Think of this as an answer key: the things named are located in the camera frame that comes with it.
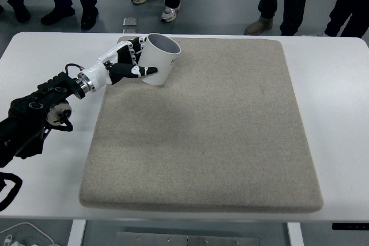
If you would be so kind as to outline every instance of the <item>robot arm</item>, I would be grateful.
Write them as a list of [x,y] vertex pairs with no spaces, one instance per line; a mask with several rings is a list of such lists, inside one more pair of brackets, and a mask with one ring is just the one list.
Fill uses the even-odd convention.
[[77,78],[61,72],[37,86],[37,91],[12,101],[8,118],[0,122],[0,168],[14,156],[23,159],[42,153],[43,143],[52,129],[72,131],[69,122],[71,107],[67,98],[79,99],[104,85],[113,85],[122,78],[138,78],[157,72],[155,67],[138,67],[144,39],[122,41],[106,51],[88,68],[78,66]]

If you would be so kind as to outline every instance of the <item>white cup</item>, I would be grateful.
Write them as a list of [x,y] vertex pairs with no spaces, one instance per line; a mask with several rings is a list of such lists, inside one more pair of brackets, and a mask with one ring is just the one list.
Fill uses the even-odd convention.
[[180,46],[178,43],[158,33],[149,34],[138,65],[143,67],[154,66],[157,68],[157,73],[144,76],[141,79],[145,83],[154,86],[164,84],[179,54]]

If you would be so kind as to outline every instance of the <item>black cable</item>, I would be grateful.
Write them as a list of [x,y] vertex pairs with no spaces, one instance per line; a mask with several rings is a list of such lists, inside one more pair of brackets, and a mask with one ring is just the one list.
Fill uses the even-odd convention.
[[83,67],[82,66],[79,66],[78,64],[76,63],[68,63],[65,65],[65,73],[68,75],[68,67],[69,66],[75,66],[75,67],[78,67],[80,70],[83,70]]

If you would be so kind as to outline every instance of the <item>white table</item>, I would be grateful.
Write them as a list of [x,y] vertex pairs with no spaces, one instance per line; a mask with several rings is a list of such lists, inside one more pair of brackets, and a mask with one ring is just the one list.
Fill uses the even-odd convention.
[[[122,34],[19,33],[0,60],[0,120],[10,102],[64,71],[89,67]],[[173,35],[173,37],[220,37]],[[72,133],[52,131],[43,154],[13,159],[1,172],[23,179],[3,218],[190,219],[218,221],[369,221],[369,49],[354,38],[272,37],[282,43],[324,199],[310,214],[155,213],[81,206],[78,192],[104,89],[70,96]],[[77,75],[71,69],[70,75]]]

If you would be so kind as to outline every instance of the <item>gray felt mat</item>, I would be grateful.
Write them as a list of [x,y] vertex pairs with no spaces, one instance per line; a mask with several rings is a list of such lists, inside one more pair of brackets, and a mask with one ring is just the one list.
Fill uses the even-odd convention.
[[282,45],[174,39],[163,86],[109,86],[81,185],[90,207],[311,212],[323,205]]

